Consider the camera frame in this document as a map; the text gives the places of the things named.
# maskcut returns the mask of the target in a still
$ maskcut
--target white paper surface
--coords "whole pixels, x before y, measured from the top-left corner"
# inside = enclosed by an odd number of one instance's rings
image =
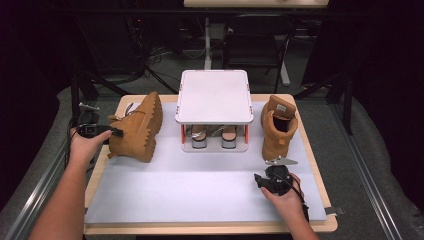
[[[163,124],[150,163],[114,157],[101,178],[86,223],[281,221],[253,174],[265,176],[260,114],[253,102],[246,152],[187,153],[181,149],[176,103],[162,103]],[[310,220],[326,220],[324,206],[297,131],[287,158],[301,180]]]

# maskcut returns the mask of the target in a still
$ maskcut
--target desk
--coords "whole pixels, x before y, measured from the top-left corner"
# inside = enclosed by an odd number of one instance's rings
[[[281,98],[295,104],[290,95],[279,95]],[[124,96],[116,111],[116,115],[122,116],[126,106],[132,102],[141,102],[144,96]],[[176,102],[176,95],[162,95],[162,102]],[[252,95],[252,101],[267,101],[269,95]],[[304,143],[308,160],[317,183],[324,207],[330,207],[327,192],[321,179],[315,158],[312,153],[305,129],[300,116],[298,131]],[[86,189],[85,206],[88,208],[94,197],[100,179],[108,163],[107,154],[109,147],[103,146],[96,167]],[[325,221],[311,221],[313,229],[317,232],[332,232],[337,228],[335,216],[328,216]],[[85,234],[264,234],[288,232],[287,227],[281,222],[196,222],[196,223],[113,223],[113,224],[85,224]]]
[[[328,0],[184,0],[185,7],[207,8],[326,8]]]

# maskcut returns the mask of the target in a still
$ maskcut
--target boot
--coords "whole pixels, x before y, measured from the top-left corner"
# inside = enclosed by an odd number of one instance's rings
[[[271,95],[261,113],[264,129],[262,158],[272,160],[278,156],[286,157],[289,144],[296,132],[298,121],[296,107],[275,95]]]
[[[155,135],[162,126],[162,104],[157,92],[123,118],[110,118],[110,126],[124,131],[123,137],[110,136],[109,157],[124,155],[150,162],[156,147]]]

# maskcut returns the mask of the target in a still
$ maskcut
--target boot sole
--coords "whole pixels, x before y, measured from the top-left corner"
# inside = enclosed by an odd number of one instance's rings
[[[139,160],[150,162],[156,148],[155,136],[162,127],[163,112],[162,104],[157,93],[146,96],[146,101],[140,111],[145,113],[140,125],[137,138],[133,145],[134,152],[138,152]]]

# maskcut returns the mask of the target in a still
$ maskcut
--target shoe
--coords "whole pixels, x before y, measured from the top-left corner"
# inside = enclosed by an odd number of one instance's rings
[[[237,138],[237,126],[230,125],[222,129],[222,148],[233,149],[236,148],[236,138]]]
[[[125,117],[109,119],[111,127],[124,131],[123,137],[109,138],[109,157],[124,155],[150,162],[156,147],[155,136],[163,121],[159,94],[151,92],[134,111],[126,112]]]
[[[206,126],[193,125],[191,128],[191,139],[193,148],[205,148],[206,144]]]
[[[296,107],[283,99],[271,95],[261,113],[264,130],[262,158],[272,160],[286,157],[289,144],[297,130]]]

